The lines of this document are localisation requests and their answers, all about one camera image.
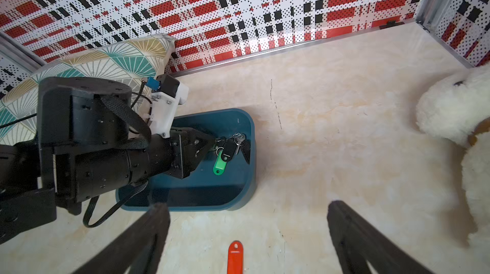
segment white plush toy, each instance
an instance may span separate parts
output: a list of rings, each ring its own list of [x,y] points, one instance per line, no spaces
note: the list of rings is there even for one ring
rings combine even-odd
[[[467,148],[462,186],[478,231],[469,243],[490,264],[490,67],[464,70],[437,82],[416,106],[425,133]]]

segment black cable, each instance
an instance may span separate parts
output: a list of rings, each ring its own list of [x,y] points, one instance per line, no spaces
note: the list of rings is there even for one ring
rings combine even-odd
[[[147,100],[147,101],[148,101],[148,103],[150,103],[150,104],[152,104],[152,103],[153,103],[153,102],[152,102],[152,101],[151,101],[149,98],[147,98],[147,97],[146,97],[146,96],[144,96],[143,94],[141,94],[140,96],[141,96],[142,98],[144,98],[145,100]]]
[[[133,106],[136,104],[136,102],[140,99],[140,96],[141,94],[143,93],[143,89],[144,89],[144,85],[146,84],[145,81],[141,80],[141,85],[140,85],[140,92],[137,93],[137,97],[136,99],[134,100],[134,102],[131,104],[131,108],[133,108]]]
[[[133,101],[133,103],[131,104],[131,108],[133,108],[133,106],[136,104],[136,102],[139,100],[140,97],[143,97],[145,100],[147,100],[150,104],[152,104],[151,100],[149,98],[147,98],[146,96],[144,96],[142,93],[143,93],[143,89],[144,89],[144,85],[146,84],[145,81],[141,81],[141,86],[140,86],[140,92],[136,93],[136,92],[132,92],[132,94],[136,94],[137,97],[136,99]],[[129,131],[132,132],[133,134],[136,134],[138,135],[139,133],[136,131],[136,130],[132,130],[131,128],[129,128]]]
[[[7,124],[3,124],[3,125],[0,126],[0,130],[3,129],[3,128],[5,128],[5,127],[7,127],[7,126],[14,125],[16,123],[19,123],[21,121],[27,120],[27,119],[32,118],[32,117],[35,117],[35,116],[37,116],[37,113],[31,114],[30,116],[27,116],[27,117],[24,117],[24,118],[20,118],[18,120],[12,121],[12,122],[7,123]]]
[[[116,210],[118,210],[130,198],[134,197],[139,192],[142,192],[146,188],[147,185],[148,185],[148,180],[145,180],[145,182],[142,185],[134,187],[133,191],[131,191],[128,195],[126,195],[119,202],[117,202],[114,206],[112,206],[111,209],[109,209],[97,222],[93,223],[92,225],[89,224],[89,221],[90,221],[90,218],[92,217],[92,213],[94,213],[95,205],[97,204],[97,201],[99,200],[99,196],[91,198],[89,205],[87,207],[87,210],[85,210],[85,214],[83,215],[83,220],[82,220],[83,225],[85,225],[88,228],[94,228],[94,227],[97,227],[100,224],[104,223],[104,221],[106,221]]]

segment teal plastic bin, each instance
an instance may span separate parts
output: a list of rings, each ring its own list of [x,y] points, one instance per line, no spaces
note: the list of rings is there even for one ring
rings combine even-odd
[[[250,164],[240,151],[227,163],[222,175],[215,175],[216,154],[209,152],[196,170],[185,179],[159,174],[149,179],[146,189],[126,202],[122,209],[146,211],[151,203],[167,203],[170,211],[235,210],[252,197],[255,184],[255,126],[250,115],[238,108],[176,117],[174,127],[191,127],[215,137],[231,137],[240,132],[250,139]],[[133,187],[116,190],[116,199]]]

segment beige floor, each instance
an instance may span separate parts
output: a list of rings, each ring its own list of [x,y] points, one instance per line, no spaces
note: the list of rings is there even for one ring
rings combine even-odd
[[[413,117],[419,96],[462,68],[412,23],[181,77],[191,93],[180,115],[250,113],[258,186],[237,211],[172,213],[159,272],[225,273],[240,240],[245,273],[340,273],[325,218],[335,199],[436,273],[490,272],[466,242],[462,150]],[[95,217],[114,194],[101,200]],[[59,209],[0,246],[2,272],[69,273],[140,215],[119,210],[89,230]]]

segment patterned pillow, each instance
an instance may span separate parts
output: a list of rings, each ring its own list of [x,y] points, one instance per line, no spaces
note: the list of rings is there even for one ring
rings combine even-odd
[[[141,78],[164,74],[174,50],[174,38],[156,34],[60,57],[41,67],[2,98],[0,124],[36,113],[38,85],[46,77],[86,76],[120,81],[138,92]],[[34,117],[0,129],[0,144],[14,145],[32,139],[36,123]]]

